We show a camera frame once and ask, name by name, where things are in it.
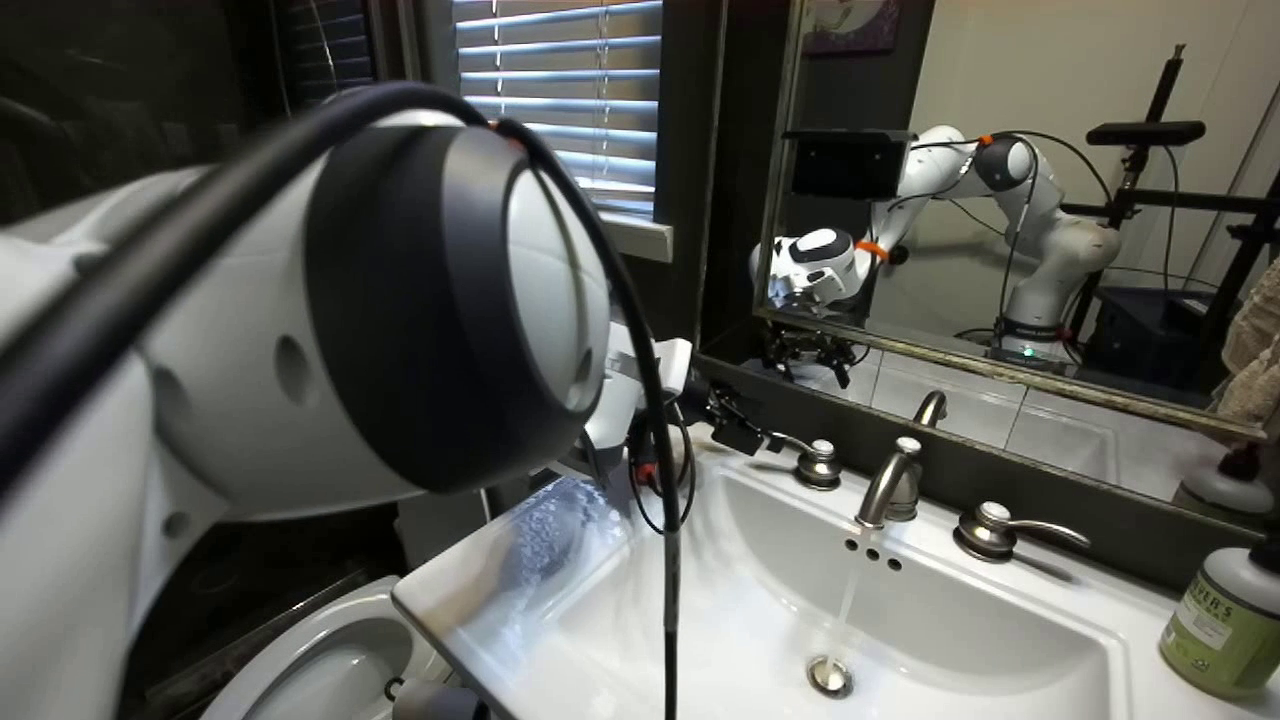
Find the soap bottle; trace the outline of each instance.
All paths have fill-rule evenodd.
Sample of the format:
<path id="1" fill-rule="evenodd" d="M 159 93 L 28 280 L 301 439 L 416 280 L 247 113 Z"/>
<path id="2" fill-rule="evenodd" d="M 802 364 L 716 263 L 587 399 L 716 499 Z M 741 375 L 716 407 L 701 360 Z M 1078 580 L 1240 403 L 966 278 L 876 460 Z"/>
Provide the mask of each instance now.
<path id="1" fill-rule="evenodd" d="M 1161 635 L 1161 656 L 1226 700 L 1250 700 L 1269 685 L 1280 666 L 1280 534 L 1204 560 Z"/>

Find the bathroom counter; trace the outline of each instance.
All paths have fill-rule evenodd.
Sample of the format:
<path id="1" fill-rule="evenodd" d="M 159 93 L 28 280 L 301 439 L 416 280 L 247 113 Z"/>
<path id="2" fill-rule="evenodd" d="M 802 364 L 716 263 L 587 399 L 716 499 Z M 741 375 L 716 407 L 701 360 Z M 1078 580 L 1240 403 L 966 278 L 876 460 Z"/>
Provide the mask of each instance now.
<path id="1" fill-rule="evenodd" d="M 1080 687 L 1088 687 L 1086 674 L 1078 674 L 1086 666 L 1065 666 L 1038 685 L 976 685 L 973 674 L 949 674 L 949 659 L 931 670 L 922 653 L 848 639 L 845 626 L 834 622 L 840 617 L 838 609 L 814 609 L 814 599 L 784 589 L 775 573 L 759 573 L 747 548 L 803 553 L 814 541 L 782 527 L 737 527 L 745 520 L 728 520 L 723 490 L 751 490 L 784 512 L 814 512 L 814 525 L 840 527 L 840 520 L 855 512 L 863 481 L 845 472 L 838 494 L 807 494 L 784 472 L 794 455 L 747 460 L 706 439 L 706 433 L 696 433 L 696 453 L 706 490 L 691 525 L 680 534 L 680 716 L 838 720 L 931 713 L 988 720 L 1024 716 L 1029 697 L 1038 694 L 1078 694 L 1072 700 L 1080 700 Z M 601 494 L 585 494 L 594 483 L 559 483 L 573 483 L 573 494 L 532 498 L 530 507 L 521 506 L 405 577 L 392 595 L 510 716 L 664 716 L 664 541 L 651 538 L 626 499 L 618 499 L 618 507 L 626 507 L 618 512 Z M 1017 548 L 1011 563 L 980 563 L 951 546 L 951 527 L 951 512 L 922 506 L 912 525 L 891 525 L 886 534 L 886 556 L 896 553 L 909 573 L 922 568 L 922 577 L 935 573 L 951 586 L 961 577 L 966 593 L 985 593 L 1002 604 L 1047 617 L 1068 631 L 1098 635 L 1098 649 L 1110 653 L 1100 681 L 1110 694 L 1105 700 L 1088 700 L 1088 708 L 1100 708 L 1098 716 L 1280 716 L 1277 677 L 1261 700 L 1226 704 L 1188 687 L 1161 659 L 1158 639 L 1177 609 L 1167 595 L 1029 541 Z M 803 573 L 817 577 L 817 586 L 845 589 L 845 580 L 834 580 L 848 577 L 845 568 L 834 568 L 821 553 L 814 553 L 814 563 L 817 568 Z M 891 589 L 896 577 L 876 563 L 863 568 L 855 586 Z M 855 694 L 845 700 L 814 694 L 803 659 L 830 649 L 848 653 L 848 645 Z M 1072 716 L 1080 716 L 1072 704 L 1038 704 L 1038 720 Z"/>

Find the toilet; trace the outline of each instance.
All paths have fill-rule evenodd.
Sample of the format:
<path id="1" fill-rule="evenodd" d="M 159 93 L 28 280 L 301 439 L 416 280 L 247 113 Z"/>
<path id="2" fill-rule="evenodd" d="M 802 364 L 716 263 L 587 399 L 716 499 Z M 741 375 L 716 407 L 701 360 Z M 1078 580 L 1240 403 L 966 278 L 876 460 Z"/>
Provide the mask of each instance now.
<path id="1" fill-rule="evenodd" d="M 224 685 L 203 720 L 453 720 L 478 708 L 478 694 L 444 685 L 450 666 L 401 617 L 392 589 L 397 577 L 373 580 L 294 626 Z"/>

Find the white sink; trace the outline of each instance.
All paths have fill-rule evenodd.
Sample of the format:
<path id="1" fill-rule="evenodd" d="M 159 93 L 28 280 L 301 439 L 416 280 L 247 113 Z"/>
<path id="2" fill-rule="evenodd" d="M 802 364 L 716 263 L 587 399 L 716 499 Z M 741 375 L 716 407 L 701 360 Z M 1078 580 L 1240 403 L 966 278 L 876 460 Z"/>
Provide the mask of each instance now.
<path id="1" fill-rule="evenodd" d="M 1019 546 L 1024 560 L 980 563 L 951 546 L 957 516 L 922 507 L 891 525 L 881 560 L 845 548 L 863 483 L 807 494 L 787 460 L 701 445 L 701 499 L 683 527 L 680 716 L 980 716 L 980 720 L 1164 720 L 1269 716 L 1179 685 L 1158 656 L 1171 599 L 1068 556 Z M 661 716 L 664 548 L 641 520 L 603 553 L 568 560 L 539 589 L 505 589 L 514 520 L 480 527 L 414 573 L 397 599 L 514 716 Z M 854 697 L 807 685 L 838 653 Z"/>

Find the sink drain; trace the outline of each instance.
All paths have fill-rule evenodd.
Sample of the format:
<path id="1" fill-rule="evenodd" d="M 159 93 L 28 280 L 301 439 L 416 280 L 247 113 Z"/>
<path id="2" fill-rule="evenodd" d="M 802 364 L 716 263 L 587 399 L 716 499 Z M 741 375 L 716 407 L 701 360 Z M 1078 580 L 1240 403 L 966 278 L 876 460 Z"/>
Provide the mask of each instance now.
<path id="1" fill-rule="evenodd" d="M 848 697 L 854 694 L 854 674 L 838 666 L 834 656 L 817 656 L 807 666 L 807 685 L 823 697 Z"/>

